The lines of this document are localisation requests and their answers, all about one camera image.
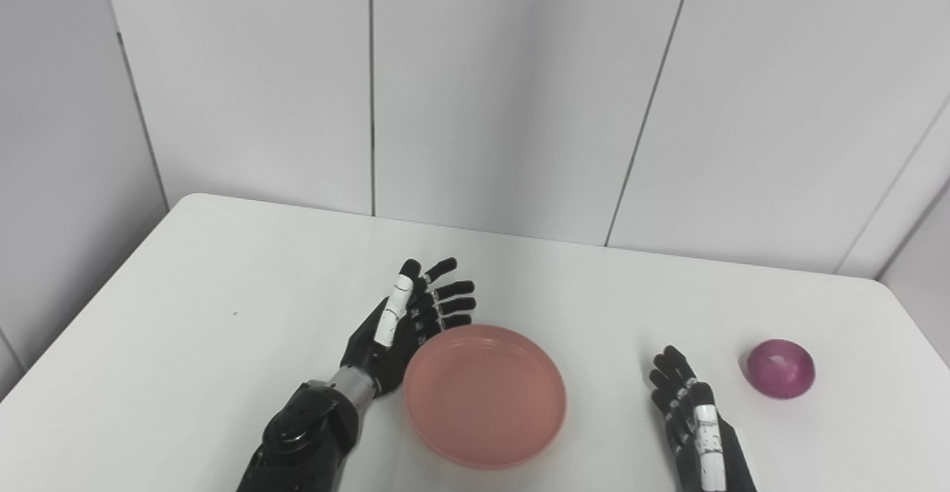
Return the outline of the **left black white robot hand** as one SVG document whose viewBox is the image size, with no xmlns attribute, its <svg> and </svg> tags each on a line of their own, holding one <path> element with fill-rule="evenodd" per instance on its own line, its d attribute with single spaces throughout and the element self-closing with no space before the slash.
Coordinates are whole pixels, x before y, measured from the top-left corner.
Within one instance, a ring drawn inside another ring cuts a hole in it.
<svg viewBox="0 0 950 492">
<path fill-rule="evenodd" d="M 438 279 L 457 266 L 456 258 L 447 258 L 423 270 L 420 262 L 407 259 L 390 295 L 347 340 L 330 387 L 363 407 L 401 386 L 408 364 L 423 344 L 445 331 L 471 325 L 477 306 L 474 283 L 438 285 Z"/>
</svg>

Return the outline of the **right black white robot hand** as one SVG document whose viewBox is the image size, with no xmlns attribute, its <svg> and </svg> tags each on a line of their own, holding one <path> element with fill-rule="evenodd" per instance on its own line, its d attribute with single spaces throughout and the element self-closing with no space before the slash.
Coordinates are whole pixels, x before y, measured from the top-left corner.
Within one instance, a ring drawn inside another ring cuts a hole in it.
<svg viewBox="0 0 950 492">
<path fill-rule="evenodd" d="M 736 429 L 717 407 L 685 355 L 671 344 L 652 358 L 651 399 L 681 491 L 756 491 Z"/>
</svg>

